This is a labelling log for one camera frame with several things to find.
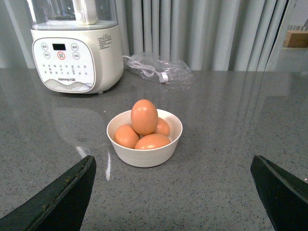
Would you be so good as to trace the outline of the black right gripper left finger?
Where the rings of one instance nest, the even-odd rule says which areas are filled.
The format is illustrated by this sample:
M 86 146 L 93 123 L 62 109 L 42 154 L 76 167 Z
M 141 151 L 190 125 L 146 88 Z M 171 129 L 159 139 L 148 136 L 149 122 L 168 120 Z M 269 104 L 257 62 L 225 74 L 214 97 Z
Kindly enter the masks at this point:
M 87 155 L 1 218 L 2 231 L 78 231 L 90 202 L 96 161 Z

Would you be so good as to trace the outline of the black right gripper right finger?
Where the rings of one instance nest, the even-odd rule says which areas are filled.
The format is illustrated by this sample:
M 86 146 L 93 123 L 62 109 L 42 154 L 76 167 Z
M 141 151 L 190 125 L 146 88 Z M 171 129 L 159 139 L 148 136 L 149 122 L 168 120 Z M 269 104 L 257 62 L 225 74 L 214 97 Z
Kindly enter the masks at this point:
M 308 229 L 308 184 L 263 156 L 250 171 L 258 196 L 276 231 Z

